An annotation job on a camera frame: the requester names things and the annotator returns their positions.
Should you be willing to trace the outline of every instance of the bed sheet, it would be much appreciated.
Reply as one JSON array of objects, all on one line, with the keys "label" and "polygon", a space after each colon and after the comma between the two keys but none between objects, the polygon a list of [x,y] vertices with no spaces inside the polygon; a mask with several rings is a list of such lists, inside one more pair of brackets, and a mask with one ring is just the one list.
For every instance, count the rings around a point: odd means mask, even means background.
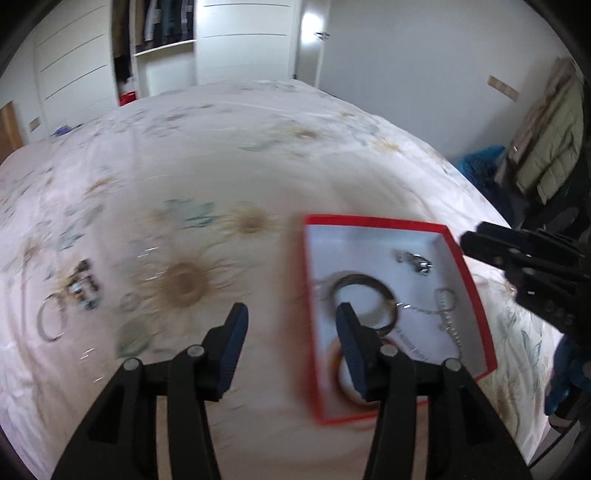
[{"label": "bed sheet", "polygon": [[[171,358],[240,300],[251,316],[243,354],[228,394],[208,406],[222,476],[361,478],[372,423],[320,427],[310,410],[308,213],[444,223],[456,239],[483,220],[505,225],[425,142],[297,81],[139,100],[10,156],[0,168],[0,424],[34,475],[50,477],[124,358]],[[83,311],[69,300],[65,335],[47,343],[41,302],[85,258],[102,302]],[[480,386],[529,459],[560,335],[512,301],[499,271],[467,264],[499,364]],[[167,289],[179,265],[198,286],[188,303]],[[48,306],[49,329],[58,318]],[[417,445],[425,455],[424,433]]]}]

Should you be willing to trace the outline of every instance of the blue glove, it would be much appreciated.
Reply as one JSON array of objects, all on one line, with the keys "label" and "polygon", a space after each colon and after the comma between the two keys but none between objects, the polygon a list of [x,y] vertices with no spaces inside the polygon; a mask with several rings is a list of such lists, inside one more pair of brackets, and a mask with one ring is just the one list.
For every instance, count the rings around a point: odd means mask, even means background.
[{"label": "blue glove", "polygon": [[591,352],[581,354],[571,340],[563,337],[554,353],[554,374],[544,402],[546,415],[556,412],[572,385],[591,392]]}]

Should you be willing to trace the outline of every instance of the wall switch plate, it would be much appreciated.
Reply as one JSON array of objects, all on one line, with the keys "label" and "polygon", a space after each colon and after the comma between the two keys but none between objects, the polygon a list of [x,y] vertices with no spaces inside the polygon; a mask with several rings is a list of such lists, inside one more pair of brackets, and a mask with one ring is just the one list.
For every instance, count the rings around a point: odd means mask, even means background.
[{"label": "wall switch plate", "polygon": [[41,125],[41,119],[39,117],[35,118],[31,123],[29,123],[29,131],[32,132],[35,130],[39,125]]},{"label": "wall switch plate", "polygon": [[488,77],[488,84],[495,90],[501,92],[503,95],[509,97],[514,102],[516,102],[519,99],[519,92],[517,90],[510,87],[505,82],[502,82],[498,78],[493,77],[492,75]]}]

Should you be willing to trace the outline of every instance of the green jacket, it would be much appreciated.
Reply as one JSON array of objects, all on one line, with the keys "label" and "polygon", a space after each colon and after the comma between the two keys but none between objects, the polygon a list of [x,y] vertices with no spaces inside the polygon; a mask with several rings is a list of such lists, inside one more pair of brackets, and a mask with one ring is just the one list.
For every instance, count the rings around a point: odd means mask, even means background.
[{"label": "green jacket", "polygon": [[573,75],[536,120],[537,137],[519,163],[515,184],[527,195],[533,188],[544,204],[573,171],[583,144],[583,83]]}]

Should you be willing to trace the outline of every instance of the screw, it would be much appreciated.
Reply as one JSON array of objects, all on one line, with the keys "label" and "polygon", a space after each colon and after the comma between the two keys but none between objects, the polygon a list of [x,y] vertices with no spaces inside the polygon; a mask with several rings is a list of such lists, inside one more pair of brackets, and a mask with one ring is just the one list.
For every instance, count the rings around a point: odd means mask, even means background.
[{"label": "screw", "polygon": [[382,345],[379,349],[383,356],[396,356],[398,355],[398,348],[394,345]]},{"label": "screw", "polygon": [[139,367],[139,360],[137,358],[128,358],[125,362],[123,362],[123,368],[125,368],[128,372],[136,370]]},{"label": "screw", "polygon": [[448,370],[451,370],[452,372],[459,372],[462,369],[462,364],[459,360],[455,358],[448,358],[447,360],[445,360],[445,366]]},{"label": "screw", "polygon": [[202,356],[204,353],[205,348],[203,348],[201,345],[192,345],[189,348],[187,348],[187,355],[192,356],[194,358],[198,358]]}]

